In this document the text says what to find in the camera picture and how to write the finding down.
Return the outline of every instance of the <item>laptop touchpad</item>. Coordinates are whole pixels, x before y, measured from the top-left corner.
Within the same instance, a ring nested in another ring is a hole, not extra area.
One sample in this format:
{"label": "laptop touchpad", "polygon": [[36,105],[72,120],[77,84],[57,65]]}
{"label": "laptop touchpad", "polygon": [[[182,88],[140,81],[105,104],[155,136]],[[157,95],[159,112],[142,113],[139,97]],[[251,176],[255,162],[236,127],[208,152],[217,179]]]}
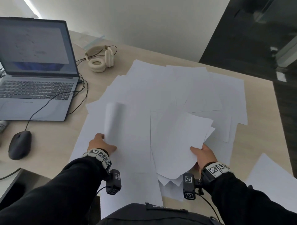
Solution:
{"label": "laptop touchpad", "polygon": [[1,115],[4,117],[24,117],[34,110],[32,102],[6,102],[1,108]]}

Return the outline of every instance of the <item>wristband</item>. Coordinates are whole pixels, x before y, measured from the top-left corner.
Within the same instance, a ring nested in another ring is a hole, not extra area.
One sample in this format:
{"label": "wristband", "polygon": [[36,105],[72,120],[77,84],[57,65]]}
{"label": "wristband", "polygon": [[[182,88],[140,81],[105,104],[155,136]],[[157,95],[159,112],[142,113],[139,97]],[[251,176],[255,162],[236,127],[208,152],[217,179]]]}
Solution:
{"label": "wristband", "polygon": [[106,169],[107,172],[109,171],[111,167],[111,161],[109,159],[108,153],[104,149],[100,149],[100,148],[90,149],[89,151],[85,152],[81,156],[81,158],[86,156],[95,157],[98,161],[102,163],[103,168]]}
{"label": "wristband", "polygon": [[217,177],[221,176],[223,173],[231,172],[231,169],[221,162],[215,162],[206,166],[201,171],[201,178],[204,185],[210,184]]}

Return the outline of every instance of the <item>laptop keyboard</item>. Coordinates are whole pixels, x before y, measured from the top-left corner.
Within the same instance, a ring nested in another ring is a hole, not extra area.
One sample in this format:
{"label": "laptop keyboard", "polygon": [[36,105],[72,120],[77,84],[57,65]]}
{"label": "laptop keyboard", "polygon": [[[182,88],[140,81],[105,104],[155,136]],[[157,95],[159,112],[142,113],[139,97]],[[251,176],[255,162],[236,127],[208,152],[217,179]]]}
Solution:
{"label": "laptop keyboard", "polygon": [[4,81],[0,86],[0,98],[68,100],[73,83],[39,81]]}

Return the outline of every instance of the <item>hand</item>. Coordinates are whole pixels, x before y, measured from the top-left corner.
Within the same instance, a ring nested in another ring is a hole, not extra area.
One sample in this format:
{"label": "hand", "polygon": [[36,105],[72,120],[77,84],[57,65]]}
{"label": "hand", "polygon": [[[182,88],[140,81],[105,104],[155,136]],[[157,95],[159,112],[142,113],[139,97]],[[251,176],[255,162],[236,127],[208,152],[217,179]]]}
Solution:
{"label": "hand", "polygon": [[206,164],[218,161],[212,150],[206,144],[203,144],[202,149],[190,147],[190,150],[197,156],[198,167],[194,166],[194,168],[198,169],[200,173],[201,169],[203,169]]}
{"label": "hand", "polygon": [[104,134],[96,134],[94,139],[89,142],[88,150],[92,148],[102,148],[108,152],[109,156],[117,149],[114,145],[109,145],[103,141]]}

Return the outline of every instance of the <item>laptop screen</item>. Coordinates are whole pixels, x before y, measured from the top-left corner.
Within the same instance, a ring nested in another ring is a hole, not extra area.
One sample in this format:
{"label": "laptop screen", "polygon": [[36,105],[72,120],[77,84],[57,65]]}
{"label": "laptop screen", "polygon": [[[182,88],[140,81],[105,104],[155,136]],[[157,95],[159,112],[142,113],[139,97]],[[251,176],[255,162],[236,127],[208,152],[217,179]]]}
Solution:
{"label": "laptop screen", "polygon": [[78,75],[66,22],[0,17],[0,31],[7,74]]}

